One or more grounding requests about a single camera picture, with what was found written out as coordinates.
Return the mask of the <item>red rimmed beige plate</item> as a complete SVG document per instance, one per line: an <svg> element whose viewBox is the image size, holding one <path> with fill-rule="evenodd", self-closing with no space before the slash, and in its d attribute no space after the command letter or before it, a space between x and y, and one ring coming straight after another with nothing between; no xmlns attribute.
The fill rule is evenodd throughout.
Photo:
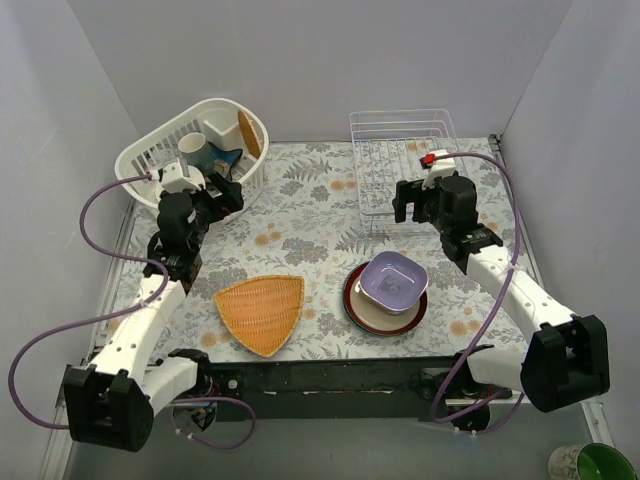
<svg viewBox="0 0 640 480"><path fill-rule="evenodd" d="M360 330L380 337L403 335L415 328L426 314L427 293L423 292L418 302L407 311L391 314L360 289L360 276L367 265L365 262L352 270L343 284L342 304L347 318Z"/></svg>

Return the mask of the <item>beige square bowl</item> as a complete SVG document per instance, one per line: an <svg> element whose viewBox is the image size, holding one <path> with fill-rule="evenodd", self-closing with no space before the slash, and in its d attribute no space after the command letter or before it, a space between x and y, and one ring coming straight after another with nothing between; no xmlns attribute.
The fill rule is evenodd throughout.
<svg viewBox="0 0 640 480"><path fill-rule="evenodd" d="M391 308L385 306L384 304L380 303L378 300L376 300L374 297L372 297L371 295L367 294L364 291L360 281L357 281L355 283L354 291L356 293L359 293L364 298L366 298L371 304L375 305L378 309L386 312L389 315L401 315L401 314L407 312L407 309L405 309L405 310L391 309Z"/></svg>

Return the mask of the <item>purple square bowl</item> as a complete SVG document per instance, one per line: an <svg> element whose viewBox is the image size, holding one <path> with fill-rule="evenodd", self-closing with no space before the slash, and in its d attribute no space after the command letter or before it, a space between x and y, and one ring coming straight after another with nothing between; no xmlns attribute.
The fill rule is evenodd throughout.
<svg viewBox="0 0 640 480"><path fill-rule="evenodd" d="M426 291L426 270L409 257L384 251L376 255L361 273L364 291L391 309L405 310L416 304Z"/></svg>

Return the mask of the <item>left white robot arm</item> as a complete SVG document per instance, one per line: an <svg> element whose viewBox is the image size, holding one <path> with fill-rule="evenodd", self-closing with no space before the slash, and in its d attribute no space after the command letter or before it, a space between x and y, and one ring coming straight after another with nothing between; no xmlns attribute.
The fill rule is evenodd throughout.
<svg viewBox="0 0 640 480"><path fill-rule="evenodd" d="M132 312L122 316L86 366L67 371L63 391L73 440L137 452L162 409L176 399L200 400L211 392L204 352L178 349L158 366L150 364L160 334L198 276L210 225L244 207L239 183L219 174L210 179L217 195L202 187L161 195Z"/></svg>

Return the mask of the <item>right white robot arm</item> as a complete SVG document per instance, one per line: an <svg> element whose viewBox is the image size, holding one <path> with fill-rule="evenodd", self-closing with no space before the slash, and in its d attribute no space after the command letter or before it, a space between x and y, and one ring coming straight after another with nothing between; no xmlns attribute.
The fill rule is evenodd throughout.
<svg viewBox="0 0 640 480"><path fill-rule="evenodd" d="M522 356L494 347L461 356L452 373L454 389L469 398L488 385L516 390L545 413L608 392L604 323L574 313L517 269L501 238L479 222L476 203L475 184L459 175L430 187L400 181L392 201L396 222L434 226L447 258L495 298L528 344Z"/></svg>

